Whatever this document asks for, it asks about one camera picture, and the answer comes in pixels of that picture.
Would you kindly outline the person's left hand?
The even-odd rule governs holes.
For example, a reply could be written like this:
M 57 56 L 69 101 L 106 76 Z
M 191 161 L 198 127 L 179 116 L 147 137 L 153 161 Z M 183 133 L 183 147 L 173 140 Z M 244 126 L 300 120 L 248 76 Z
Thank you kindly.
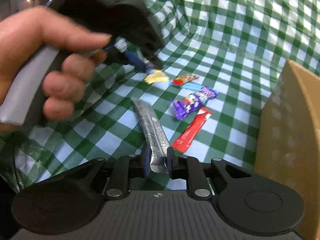
M 43 113 L 53 121 L 69 119 L 75 103 L 84 96 L 85 84 L 93 78 L 95 66 L 106 59 L 102 48 L 110 40 L 110 35 L 94 33 L 43 6 L 11 15 L 1 22 L 1 100 L 21 66 L 46 43 L 72 54 L 60 71 L 44 78 L 42 90 L 47 100 Z

